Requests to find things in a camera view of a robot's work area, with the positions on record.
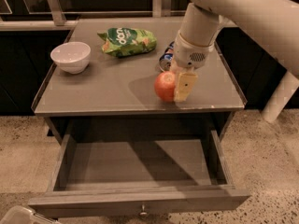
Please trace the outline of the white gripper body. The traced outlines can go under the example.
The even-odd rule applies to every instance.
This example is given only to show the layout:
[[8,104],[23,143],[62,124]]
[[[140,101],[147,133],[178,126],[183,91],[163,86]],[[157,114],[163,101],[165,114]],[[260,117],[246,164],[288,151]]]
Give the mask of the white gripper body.
[[181,68],[200,68],[205,65],[207,56],[214,50],[214,45],[197,46],[178,33],[174,42],[174,61]]

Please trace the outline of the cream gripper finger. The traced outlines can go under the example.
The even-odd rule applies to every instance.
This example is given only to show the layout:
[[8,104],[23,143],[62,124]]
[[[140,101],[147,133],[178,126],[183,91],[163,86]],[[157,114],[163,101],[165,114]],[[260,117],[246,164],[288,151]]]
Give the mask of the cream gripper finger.
[[190,95],[198,76],[194,72],[179,72],[176,74],[174,101],[184,102]]
[[175,60],[172,60],[169,70],[176,74],[176,73],[180,72],[181,68],[178,66],[178,64]]

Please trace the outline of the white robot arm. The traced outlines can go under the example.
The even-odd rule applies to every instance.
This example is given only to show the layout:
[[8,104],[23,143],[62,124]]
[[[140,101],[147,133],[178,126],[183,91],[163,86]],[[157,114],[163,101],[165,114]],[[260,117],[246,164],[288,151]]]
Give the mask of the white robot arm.
[[189,96],[182,83],[197,80],[194,70],[206,64],[227,21],[287,69],[262,111],[273,122],[299,88],[299,6],[291,0],[191,0],[174,43],[175,100]]

